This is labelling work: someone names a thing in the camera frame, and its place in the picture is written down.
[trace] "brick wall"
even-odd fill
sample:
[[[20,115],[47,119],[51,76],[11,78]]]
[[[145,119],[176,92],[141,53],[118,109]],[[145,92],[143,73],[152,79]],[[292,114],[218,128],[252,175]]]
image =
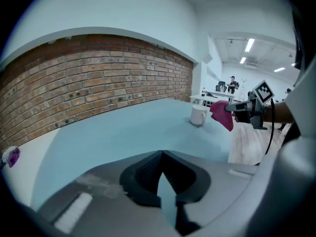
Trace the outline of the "brick wall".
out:
[[[0,150],[117,108],[189,101],[192,69],[170,50],[127,37],[84,35],[38,46],[0,75]]]

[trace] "mug handle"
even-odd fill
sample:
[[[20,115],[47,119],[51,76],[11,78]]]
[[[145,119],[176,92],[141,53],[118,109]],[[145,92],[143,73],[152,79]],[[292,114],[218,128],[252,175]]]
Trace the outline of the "mug handle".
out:
[[[206,118],[206,114],[205,113],[201,113],[201,114],[202,114],[202,119],[201,119],[199,124],[203,124],[204,123],[204,119]]]

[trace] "ladder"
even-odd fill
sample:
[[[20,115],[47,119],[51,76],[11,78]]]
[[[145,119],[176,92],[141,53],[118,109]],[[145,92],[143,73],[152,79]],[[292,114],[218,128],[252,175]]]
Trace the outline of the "ladder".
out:
[[[237,98],[237,101],[245,101],[245,97],[246,95],[246,83],[247,83],[247,79],[242,78],[241,79],[241,83],[240,83],[240,87],[238,89],[239,91],[239,95]]]

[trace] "standing person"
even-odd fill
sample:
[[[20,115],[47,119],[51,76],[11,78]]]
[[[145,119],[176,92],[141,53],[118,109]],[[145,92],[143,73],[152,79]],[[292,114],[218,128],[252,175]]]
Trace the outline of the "standing person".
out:
[[[234,94],[235,88],[237,86],[237,82],[235,81],[235,77],[234,76],[232,76],[231,79],[232,79],[231,83],[227,84],[227,86],[228,86],[228,93],[230,92],[231,94]]]
[[[288,89],[286,89],[286,94],[288,94],[288,93],[290,93],[292,90],[290,89],[290,88],[288,88]],[[278,128],[277,129],[277,131],[279,132],[279,133],[282,133],[282,131],[283,131],[283,129],[284,129],[284,127],[286,126],[286,124],[282,124],[281,126],[280,126],[280,128]]]

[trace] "light blue table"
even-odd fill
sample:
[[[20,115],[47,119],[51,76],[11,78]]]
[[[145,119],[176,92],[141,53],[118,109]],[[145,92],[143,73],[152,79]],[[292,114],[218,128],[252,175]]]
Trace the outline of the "light blue table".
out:
[[[93,116],[62,127],[39,168],[31,207],[87,170],[154,150],[175,150],[227,162],[231,133],[210,116],[190,123],[193,104],[160,99]]]

